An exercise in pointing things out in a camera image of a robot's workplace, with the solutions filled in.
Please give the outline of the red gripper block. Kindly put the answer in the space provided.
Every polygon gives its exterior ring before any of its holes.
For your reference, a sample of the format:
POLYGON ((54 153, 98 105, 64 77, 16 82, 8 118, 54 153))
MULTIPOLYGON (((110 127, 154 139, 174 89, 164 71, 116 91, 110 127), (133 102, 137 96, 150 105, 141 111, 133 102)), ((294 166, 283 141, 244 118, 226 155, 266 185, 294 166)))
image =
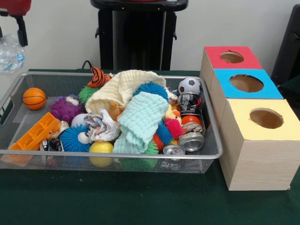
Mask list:
MULTIPOLYGON (((0 15, 1 16, 16 16, 18 24, 18 40, 22 47, 28 45, 26 26, 23 16, 30 10, 31 0, 0 0, 0 15)), ((3 37, 2 29, 0 27, 0 38, 3 37)))

